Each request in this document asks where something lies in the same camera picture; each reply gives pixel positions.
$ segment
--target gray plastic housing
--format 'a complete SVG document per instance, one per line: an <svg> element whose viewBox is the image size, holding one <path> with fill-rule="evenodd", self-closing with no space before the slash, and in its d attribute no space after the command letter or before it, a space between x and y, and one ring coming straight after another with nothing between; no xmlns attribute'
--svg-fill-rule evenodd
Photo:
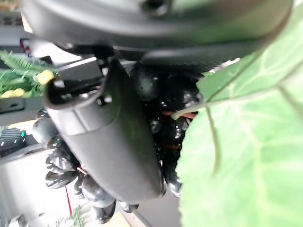
<svg viewBox="0 0 303 227"><path fill-rule="evenodd" d="M163 194L163 177L142 107L131 81L111 61L98 92L71 102L58 101L53 81L45 88L44 104L77 159L110 195L138 204ZM112 102L100 105L100 96Z"/></svg>
<svg viewBox="0 0 303 227"><path fill-rule="evenodd" d="M145 0L19 2L35 36L66 49L110 46L129 61L199 65L206 72L270 44L284 28L294 1L175 0L166 17L146 14L141 8Z"/></svg>

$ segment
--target grape stem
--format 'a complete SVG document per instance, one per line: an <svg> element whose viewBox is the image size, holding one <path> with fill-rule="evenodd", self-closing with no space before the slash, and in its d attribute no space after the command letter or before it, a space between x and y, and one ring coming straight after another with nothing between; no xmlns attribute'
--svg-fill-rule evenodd
<svg viewBox="0 0 303 227"><path fill-rule="evenodd" d="M179 146L179 145L167 145L167 144L162 144L162 146L163 146L164 148L172 149L172 150L178 150L178 149L180 149L180 146Z"/></svg>
<svg viewBox="0 0 303 227"><path fill-rule="evenodd" d="M88 173L82 169L81 167L77 167L77 170L80 171L81 173L83 173L84 175L87 175Z"/></svg>
<svg viewBox="0 0 303 227"><path fill-rule="evenodd" d="M172 112L172 111L163 111L162 114L164 116L173 116L175 112ZM182 114L180 117L186 117L186 118L189 118L189 119L194 119L195 118L195 114L193 113L184 113Z"/></svg>

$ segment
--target grape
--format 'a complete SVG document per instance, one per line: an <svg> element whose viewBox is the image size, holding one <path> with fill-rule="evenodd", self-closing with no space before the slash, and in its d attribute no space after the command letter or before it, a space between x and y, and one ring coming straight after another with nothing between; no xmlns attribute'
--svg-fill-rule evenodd
<svg viewBox="0 0 303 227"><path fill-rule="evenodd" d="M44 108L39 110L36 114L36 119L40 118L49 118L48 112Z"/></svg>
<svg viewBox="0 0 303 227"><path fill-rule="evenodd" d="M98 221L99 224L104 224L110 221L110 219L115 213L115 209L116 209L116 200L114 200L112 204L110 204L105 208L92 206L90 208L90 215L93 219Z"/></svg>
<svg viewBox="0 0 303 227"><path fill-rule="evenodd" d="M202 102L196 84L185 77L172 77L163 83L159 95L159 106L164 110L183 110Z"/></svg>
<svg viewBox="0 0 303 227"><path fill-rule="evenodd" d="M45 184L51 189L58 189L68 185L76 179L77 176L78 173L76 171L67 171L61 174L48 172L45 177Z"/></svg>
<svg viewBox="0 0 303 227"><path fill-rule="evenodd" d="M51 151L48 155L50 161L58 168L73 171L80 165L60 135L49 140L47 148Z"/></svg>
<svg viewBox="0 0 303 227"><path fill-rule="evenodd" d="M74 195L80 199L84 198L84 195L82 193L82 182L84 179L84 174L80 173L78 176L78 180L76 181L74 185Z"/></svg>
<svg viewBox="0 0 303 227"><path fill-rule="evenodd" d="M130 72L130 76L140 100L150 101L158 96L161 78L157 71L136 63Z"/></svg>
<svg viewBox="0 0 303 227"><path fill-rule="evenodd" d="M185 137L185 131L188 128L188 122L185 118L173 120L167 117L164 121L163 127L156 135L157 141L161 141L165 145L179 145Z"/></svg>
<svg viewBox="0 0 303 227"><path fill-rule="evenodd" d="M132 213L133 211L137 210L139 207L139 204L128 205L126 202L121 202L121 201L118 201L118 203L126 213Z"/></svg>
<svg viewBox="0 0 303 227"><path fill-rule="evenodd" d="M160 113L154 113L148 116L151 132L158 133L163 125L163 118Z"/></svg>
<svg viewBox="0 0 303 227"><path fill-rule="evenodd" d="M55 166L53 163L47 165L46 168L50 172L53 172L53 173L56 173L56 174L61 174L61 173L65 173L66 172L65 170L62 170L62 169L58 168L57 166Z"/></svg>
<svg viewBox="0 0 303 227"><path fill-rule="evenodd" d="M89 175L84 176L82 182L82 193L87 200L92 202L93 206L99 208L108 207L115 200Z"/></svg>
<svg viewBox="0 0 303 227"><path fill-rule="evenodd" d="M180 188L182 186L182 182L179 180L175 171L179 157L179 151L168 151L163 159L164 178L166 180L168 188L176 197L180 197Z"/></svg>
<svg viewBox="0 0 303 227"><path fill-rule="evenodd" d="M50 118L41 118L34 123L33 137L38 143L46 146L48 141L58 134L56 126Z"/></svg>

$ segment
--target artificial plant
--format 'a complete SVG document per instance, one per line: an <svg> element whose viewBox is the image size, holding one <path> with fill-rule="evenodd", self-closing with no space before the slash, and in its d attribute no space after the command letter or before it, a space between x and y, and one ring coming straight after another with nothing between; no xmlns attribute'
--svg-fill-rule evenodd
<svg viewBox="0 0 303 227"><path fill-rule="evenodd" d="M36 97L41 96L48 78L57 73L51 66L41 61L0 51L0 59L10 69L0 69L0 97Z"/></svg>
<svg viewBox="0 0 303 227"><path fill-rule="evenodd" d="M303 5L267 48L197 83L177 173L183 227L303 226Z"/></svg>
<svg viewBox="0 0 303 227"><path fill-rule="evenodd" d="M48 227L85 227L82 206L77 206L68 218L60 218Z"/></svg>

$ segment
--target gray shelf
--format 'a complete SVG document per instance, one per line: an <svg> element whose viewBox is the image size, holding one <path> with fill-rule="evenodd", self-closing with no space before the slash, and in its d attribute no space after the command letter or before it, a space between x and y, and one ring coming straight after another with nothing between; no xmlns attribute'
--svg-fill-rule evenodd
<svg viewBox="0 0 303 227"><path fill-rule="evenodd" d="M148 227L181 227L179 199L168 190L162 198L140 204L135 214Z"/></svg>
<svg viewBox="0 0 303 227"><path fill-rule="evenodd" d="M25 98L24 106L23 110L0 114L0 125L4 126L34 120L37 111L43 108L42 98Z"/></svg>
<svg viewBox="0 0 303 227"><path fill-rule="evenodd" d="M21 13L18 11L0 11L0 25L23 26Z"/></svg>

